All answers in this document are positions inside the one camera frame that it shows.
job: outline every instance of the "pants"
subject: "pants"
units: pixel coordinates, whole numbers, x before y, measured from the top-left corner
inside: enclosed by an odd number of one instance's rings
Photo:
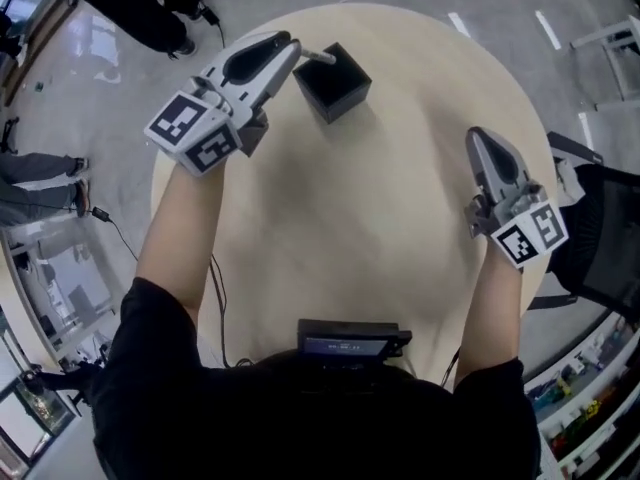
[[[187,39],[187,28],[172,11],[194,14],[200,0],[85,0],[131,37],[158,52],[173,53]]]
[[[11,25],[11,19],[6,14],[0,13],[0,52],[5,52],[15,59],[22,50],[22,46],[20,46],[19,36],[7,37]]]
[[[42,181],[71,174],[76,161],[69,156],[41,153],[0,155],[0,226],[18,226],[46,219],[66,209],[76,198],[75,185],[25,190],[14,183]]]
[[[37,374],[37,378],[42,385],[50,391],[74,389],[85,393],[89,391],[94,377],[100,373],[101,370],[102,368],[95,364],[82,361],[78,365],[78,369],[72,372],[65,373],[64,375],[40,372]]]

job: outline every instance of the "floor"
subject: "floor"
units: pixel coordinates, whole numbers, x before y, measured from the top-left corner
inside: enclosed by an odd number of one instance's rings
[[[282,14],[341,0],[207,1],[220,15],[228,43]],[[574,38],[630,13],[637,15],[632,0],[366,1],[412,9],[450,26],[460,26],[462,21],[468,35],[522,85],[547,130],[593,146],[610,166],[640,173],[640,110],[594,112],[595,102],[619,97],[611,67],[597,45],[577,51],[568,48]],[[553,39],[540,16],[553,30]],[[167,96],[221,48],[217,29],[204,22],[189,27],[198,52],[172,61],[142,47],[81,4],[41,55],[10,109],[22,118],[15,135],[20,153],[41,151],[91,159],[92,204],[110,213],[136,252],[150,222],[156,155],[142,130]],[[621,55],[620,63],[632,68],[623,70],[628,85],[640,89],[629,55]],[[44,85],[41,92],[36,91],[38,82]],[[73,220],[68,225],[82,230],[112,299],[120,300],[131,282],[135,261],[116,229],[96,219]],[[558,290],[551,279],[541,293]],[[562,348],[602,310],[580,301],[570,308],[527,313],[521,344],[526,369],[534,369]],[[213,355],[208,347],[202,350],[204,362],[210,362]]]

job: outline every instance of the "black cable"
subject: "black cable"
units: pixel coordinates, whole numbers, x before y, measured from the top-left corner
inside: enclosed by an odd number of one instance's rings
[[[220,39],[222,40],[222,47],[226,48],[227,46],[225,45],[225,42],[224,42],[224,32],[222,32],[222,27],[220,26],[220,22],[216,23],[216,25],[218,26],[218,30],[220,31]]]
[[[129,252],[131,253],[131,256],[133,256],[136,259],[136,261],[138,261],[138,257],[133,252],[133,249],[131,249],[131,247],[129,247],[129,244],[127,243],[127,241],[122,236],[122,233],[120,233],[120,228],[118,227],[118,225],[115,222],[113,222],[111,219],[109,219],[109,222],[111,222],[111,224],[113,224],[115,226],[116,231],[120,235],[120,240],[122,240],[122,243],[127,246],[127,249],[129,249]]]
[[[444,377],[442,378],[442,382],[440,383],[440,386],[444,387],[444,385],[449,380],[449,375],[451,375],[451,370],[453,370],[453,367],[458,362],[459,357],[460,357],[460,349],[458,348],[458,350],[456,350],[456,353],[453,354],[453,358],[451,358],[451,362],[449,363],[449,367],[447,368],[447,371],[445,372]]]
[[[213,263],[211,260],[209,260],[209,271],[211,272],[211,278],[213,279],[213,286],[216,289],[216,297],[218,297],[218,306],[220,308],[220,348],[222,349],[222,364],[225,368],[231,368],[231,365],[227,361],[227,349],[224,343],[224,315],[227,311],[227,305],[222,302],[220,287],[218,286],[218,280],[216,279],[216,274],[213,271]]]
[[[222,279],[222,269],[216,260],[216,257],[212,254],[211,260],[209,260],[209,271],[211,272],[211,278],[213,279],[213,286],[216,290],[216,297],[218,298],[218,306],[220,308],[220,348],[222,349],[222,364],[225,368],[231,368],[231,365],[227,361],[227,349],[224,340],[224,316],[227,313],[227,290],[224,287],[224,280]],[[216,278],[215,271],[213,269],[213,263],[216,264],[218,268],[218,275],[220,276],[220,284],[218,284],[218,279]],[[245,366],[245,365],[253,365],[253,361],[246,357],[243,357],[236,363],[236,367]]]

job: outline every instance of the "black box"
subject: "black box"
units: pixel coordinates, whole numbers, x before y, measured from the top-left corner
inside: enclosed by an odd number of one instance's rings
[[[340,43],[324,51],[336,57],[335,64],[308,60],[293,70],[293,76],[307,101],[327,123],[332,123],[366,99],[371,78]]]

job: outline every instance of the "chair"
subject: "chair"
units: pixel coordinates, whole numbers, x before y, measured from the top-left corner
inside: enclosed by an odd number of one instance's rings
[[[560,209],[569,240],[553,252],[547,270],[569,294],[536,297],[529,309],[565,306],[583,297],[637,322],[640,176],[605,167],[601,155],[560,134],[547,137],[554,159],[571,161],[586,194]]]

